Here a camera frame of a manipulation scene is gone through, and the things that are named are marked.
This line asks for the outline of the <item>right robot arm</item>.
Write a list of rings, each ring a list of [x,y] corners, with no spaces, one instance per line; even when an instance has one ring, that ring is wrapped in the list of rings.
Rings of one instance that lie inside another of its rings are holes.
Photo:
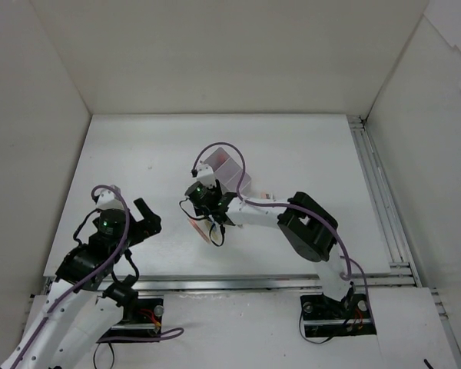
[[[221,230],[246,225],[279,229],[300,257],[317,265],[327,312],[341,317],[352,308],[352,261],[337,221],[311,196],[298,191],[282,202],[245,198],[223,193],[219,184],[211,187],[199,181],[184,196],[198,220],[212,221]]]

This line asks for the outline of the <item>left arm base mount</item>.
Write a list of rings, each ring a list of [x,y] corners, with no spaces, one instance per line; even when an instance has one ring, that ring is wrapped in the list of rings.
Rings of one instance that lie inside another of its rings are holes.
[[[101,335],[99,342],[142,342],[143,338],[156,338],[162,331],[164,299],[162,296],[139,294],[133,288],[135,276],[123,281],[113,280],[95,302],[95,310],[111,326]]]

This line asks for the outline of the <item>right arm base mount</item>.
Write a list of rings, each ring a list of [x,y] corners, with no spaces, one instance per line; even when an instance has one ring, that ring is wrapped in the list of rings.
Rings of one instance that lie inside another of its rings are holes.
[[[300,333],[315,344],[324,344],[337,337],[377,334],[364,293],[355,294],[348,305],[323,294],[301,295],[300,308]]]

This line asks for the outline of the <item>white three-compartment organizer box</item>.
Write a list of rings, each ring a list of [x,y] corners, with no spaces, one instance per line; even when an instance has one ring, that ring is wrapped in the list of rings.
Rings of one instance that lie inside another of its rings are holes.
[[[217,163],[217,155],[220,153],[227,154],[229,157],[221,165]],[[220,182],[223,193],[237,192],[237,183],[242,174],[242,164],[235,161],[224,148],[218,147],[213,150],[203,163],[209,164],[213,168],[215,177]]]

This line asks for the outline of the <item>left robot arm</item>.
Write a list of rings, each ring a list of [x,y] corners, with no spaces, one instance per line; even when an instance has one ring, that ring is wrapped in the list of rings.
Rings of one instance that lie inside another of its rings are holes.
[[[131,246],[161,232],[161,218],[144,200],[134,205],[140,221],[120,198],[97,202],[96,232],[67,254],[41,311],[3,368],[73,368],[112,326],[135,319],[139,303],[134,276],[113,281],[97,295]]]

